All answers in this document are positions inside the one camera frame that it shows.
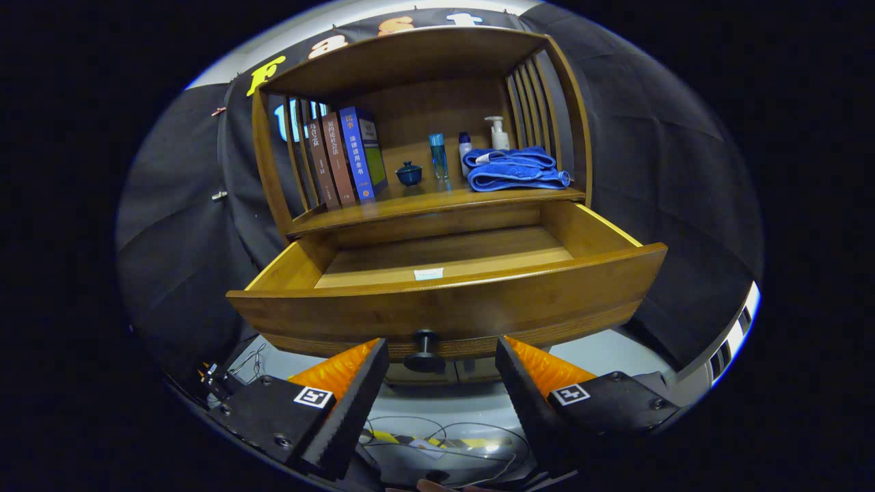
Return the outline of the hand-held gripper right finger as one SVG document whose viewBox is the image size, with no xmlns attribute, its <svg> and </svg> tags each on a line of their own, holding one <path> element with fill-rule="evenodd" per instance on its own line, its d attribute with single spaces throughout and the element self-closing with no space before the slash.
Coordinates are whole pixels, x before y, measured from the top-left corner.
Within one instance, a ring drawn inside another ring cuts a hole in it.
<svg viewBox="0 0 875 492">
<path fill-rule="evenodd" d="M 549 474 L 640 458 L 684 414 L 624 372 L 595 376 L 509 336 L 497 340 L 495 365 L 538 470 Z"/>
</svg>

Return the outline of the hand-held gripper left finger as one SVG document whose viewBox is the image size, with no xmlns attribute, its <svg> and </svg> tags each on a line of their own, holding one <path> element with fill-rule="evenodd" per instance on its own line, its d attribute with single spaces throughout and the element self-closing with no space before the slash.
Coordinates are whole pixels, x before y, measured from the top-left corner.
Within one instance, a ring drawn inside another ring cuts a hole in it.
<svg viewBox="0 0 875 492">
<path fill-rule="evenodd" d="M 388 364 L 387 340 L 376 338 L 296 377 L 264 376 L 241 386 L 207 415 L 277 464 L 342 479 Z"/>
</svg>

